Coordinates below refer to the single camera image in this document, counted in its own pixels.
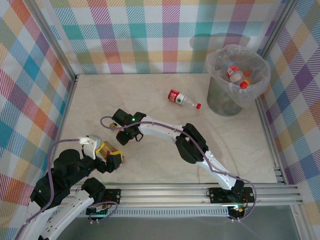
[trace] trash can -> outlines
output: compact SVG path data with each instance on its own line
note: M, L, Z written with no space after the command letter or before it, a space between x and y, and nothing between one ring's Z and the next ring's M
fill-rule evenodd
M224 117L237 115L242 110L213 77L210 78L206 102L213 112Z
M221 54L227 54L243 72L250 72L251 84L246 89L230 82L219 62ZM212 111L222 116L234 116L242 108L250 108L255 99L267 90L271 78L268 62L238 45L227 45L208 54L206 68L211 76L207 103Z

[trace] marble floor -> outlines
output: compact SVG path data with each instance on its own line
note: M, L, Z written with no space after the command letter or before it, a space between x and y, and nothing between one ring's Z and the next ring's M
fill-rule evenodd
M173 125L193 124L214 156L229 172L254 183L275 183L274 164L269 153L256 105L236 116L212 112L206 102L208 74L121 74L81 75L75 89L60 139L96 134L122 150L125 160L113 173L94 171L91 177L113 183L206 183L215 178L199 166L180 158L175 144L146 135L122 146L117 131L100 125L100 118L121 108L142 112ZM168 100L171 89L194 97L201 109L180 106ZM81 149L77 143L62 143L64 149Z

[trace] plaid wallpaper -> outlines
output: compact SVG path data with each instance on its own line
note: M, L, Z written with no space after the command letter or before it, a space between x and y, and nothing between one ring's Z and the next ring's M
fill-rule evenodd
M76 73L149 74L203 73L227 44L257 51L285 0L36 2Z
M0 0L0 239L22 225L72 82L22 0Z
M279 4L272 20L271 20L271 23L270 23L268 29L266 30L265 35L260 43L259 49L256 51L258 54L261 54L263 48L265 47L266 42L269 39L269 37L271 36L271 33L273 32L273 30L276 26L277 20L281 16L287 2L288 2L288 0L281 0L280 4Z
M263 103L291 184L320 239L320 1L300 0L274 45Z

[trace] wire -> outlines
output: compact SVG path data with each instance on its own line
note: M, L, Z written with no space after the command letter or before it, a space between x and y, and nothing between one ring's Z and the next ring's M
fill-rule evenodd
M244 207L244 209L247 209L248 208L248 197L247 195L243 195L245 197L245 200L246 200L246 205Z
M255 209L255 206L256 206L256 203L257 203L257 189L255 187L255 185L247 180L247 179L243 179L243 178L240 178L240 177L237 177L237 176L234 176L234 175L231 175L230 173L227 173L227 172L222 172L222 171L216 171L213 169L213 164L209 161L208 157L206 156L206 154L204 153L204 151L201 149L201 147L198 145L198 143L186 132L182 131L182 130L179 130L179 129L176 129L174 127L171 127L171 126L168 126L168 125L165 125L163 123L159 123L159 122L153 122L153 121L138 121L138 122L134 122L134 123L131 123L129 125L125 125L125 126L120 126L120 127L109 127L109 126L106 126L104 125L103 123L103 120L104 119L112 119L111 116L103 116L101 119L100 119L100 124L106 128L106 129L110 129L110 130L122 130L122 129L126 129L126 128L129 128L129 127L132 127L132 126L135 126L135 125L139 125L139 124L151 124L151 125L157 125L157 126L161 126L161 127L164 127L166 129L170 129L170 130L173 130L175 132L178 132L178 133L181 133L183 135L185 135L187 138L189 138L193 144L196 146L196 148L200 151L201 155L203 156L203 158L205 159L205 161L207 162L211 172L213 173L216 173L216 174L220 174L220 175L224 175L224 176L228 176L232 179L236 179L236 180L239 180L239 181L243 181L243 182L246 182L248 184L251 185L252 189L253 189L253 192L254 192L254 202L253 202L253 205L252 205L252 208L249 210L249 212L244 216L242 217L241 219L246 219L248 216L250 216L250 214L252 213L252 211Z
M46 161L46 168L48 170L48 178L49 178L49 185L50 185L50 200L49 202L43 207L41 208L36 214L34 214L33 216L31 216L29 219L27 219L25 221L26 224L24 224L20 230L18 231L18 233L16 234L15 238L19 238L19 236L22 234L24 228L26 227L27 224L29 224L32 219L34 219L36 216L38 216L39 214L41 214L43 211L45 211L53 202L54 200L54 197L55 197L55 189L54 189L54 181L53 181L53 178L52 178L52 173L51 173L51 154L52 154L52 151L54 149L54 147L60 143L65 143L65 142L78 142L79 139L63 139L63 140L59 140L59 141L56 141L54 142L51 147L49 148L49 151L48 151L48 156L47 156L47 161Z
M81 186L78 186L77 188L76 188L76 190L75 190L75 194L77 194L78 193L78 189L80 189L81 188Z
M109 218L111 215L113 215L117 209L118 209L118 203L115 202L115 201L103 201L103 202L99 202L99 203L95 203L95 204L92 204L90 206L88 206L88 208L93 208L93 207L97 207L99 205L103 205L103 204L114 204L115 205L115 209L108 215L108 216L105 216L104 218L102 219L99 219L99 222L103 221L103 220L106 220L107 218ZM93 220L91 219L91 215L92 213L89 215L89 220L92 222Z

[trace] water bottle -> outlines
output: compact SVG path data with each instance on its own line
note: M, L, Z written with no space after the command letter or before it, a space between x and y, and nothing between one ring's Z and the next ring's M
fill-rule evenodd
M201 108L201 104L197 103L193 98L173 89L169 92L168 99L183 106L189 106L196 109Z
M244 73L240 70L236 63L231 61L231 59L225 53L221 53L219 59L223 64L225 75L228 77L228 79L232 83L239 85L240 88L246 89L248 87L248 83L244 81Z

